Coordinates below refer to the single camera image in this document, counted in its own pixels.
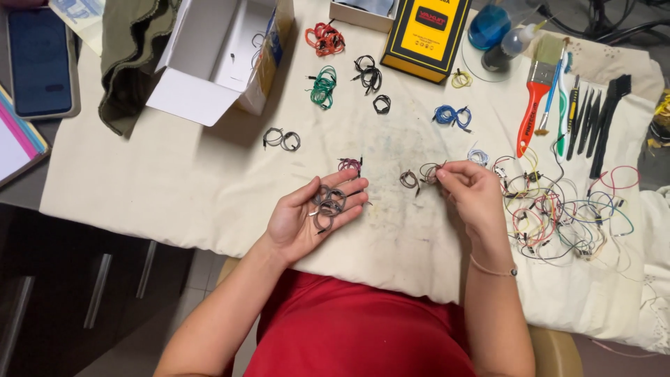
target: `logo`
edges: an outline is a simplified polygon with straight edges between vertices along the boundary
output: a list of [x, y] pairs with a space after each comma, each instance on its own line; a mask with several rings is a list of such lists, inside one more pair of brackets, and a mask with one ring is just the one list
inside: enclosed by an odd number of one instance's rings
[[447, 16], [426, 7], [419, 7], [415, 20], [441, 32], [447, 28]]
[[537, 114], [537, 102], [533, 102], [533, 110], [531, 110], [531, 116], [528, 117], [528, 124], [526, 125], [526, 130], [524, 131], [524, 134], [526, 136], [531, 134], [531, 128], [533, 128], [533, 124], [535, 124], [535, 115]]

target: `clear bottle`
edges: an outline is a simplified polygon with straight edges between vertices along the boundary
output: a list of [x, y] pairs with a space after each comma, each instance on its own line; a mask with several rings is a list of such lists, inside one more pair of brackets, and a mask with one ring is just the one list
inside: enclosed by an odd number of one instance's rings
[[470, 23], [470, 43], [479, 50], [497, 45], [507, 32], [521, 25], [540, 4], [541, 0], [489, 0]]
[[531, 23], [525, 28], [513, 29], [505, 34], [499, 44], [489, 48], [482, 55], [484, 69], [491, 72], [506, 72], [509, 69], [509, 62], [528, 48], [538, 29]]

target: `hand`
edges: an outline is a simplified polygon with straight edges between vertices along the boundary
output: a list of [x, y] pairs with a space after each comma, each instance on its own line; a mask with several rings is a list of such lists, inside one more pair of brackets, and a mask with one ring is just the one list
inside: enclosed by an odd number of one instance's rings
[[507, 242], [500, 178], [470, 161], [446, 162], [435, 172], [444, 194], [456, 205], [473, 241], [482, 237]]
[[[307, 185], [279, 200], [263, 237], [267, 238], [270, 248], [287, 266], [309, 254], [333, 231], [351, 222], [363, 212], [362, 205], [368, 201], [368, 195], [361, 192], [346, 198], [344, 210], [333, 217], [332, 227], [324, 233], [317, 234], [319, 229], [314, 225], [314, 218], [309, 216], [316, 211], [317, 206], [311, 199], [322, 184], [331, 189], [337, 187], [346, 195], [365, 189], [368, 186], [367, 179], [351, 180], [356, 178], [357, 174], [358, 171], [355, 169], [345, 169], [323, 179], [316, 176]], [[319, 215], [319, 220], [324, 226], [328, 224], [328, 219], [323, 215]]]
[[44, 0], [0, 0], [0, 4], [10, 8], [33, 8], [42, 6]]

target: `cardboard box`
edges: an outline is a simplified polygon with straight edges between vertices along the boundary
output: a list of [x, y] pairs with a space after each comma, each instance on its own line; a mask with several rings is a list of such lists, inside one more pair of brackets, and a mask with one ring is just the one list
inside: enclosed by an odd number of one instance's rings
[[433, 83], [451, 74], [470, 0], [405, 0], [386, 40], [381, 64]]
[[147, 106], [214, 125], [260, 115], [293, 23], [292, 0], [182, 0]]
[[388, 17], [349, 7], [333, 0], [330, 2], [329, 17], [338, 21], [351, 23], [352, 25], [361, 26], [363, 28], [377, 30], [378, 32], [382, 33], [388, 33], [391, 31], [391, 26], [393, 26], [393, 21], [395, 20], [395, 14], [397, 11], [398, 0], [393, 2], [393, 8], [391, 9], [391, 14], [389, 14]]

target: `phone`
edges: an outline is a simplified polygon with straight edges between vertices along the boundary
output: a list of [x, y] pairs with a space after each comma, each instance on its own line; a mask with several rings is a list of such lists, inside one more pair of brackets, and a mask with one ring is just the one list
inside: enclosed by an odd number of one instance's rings
[[81, 109], [74, 36], [49, 7], [7, 15], [14, 111], [26, 120], [74, 117]]

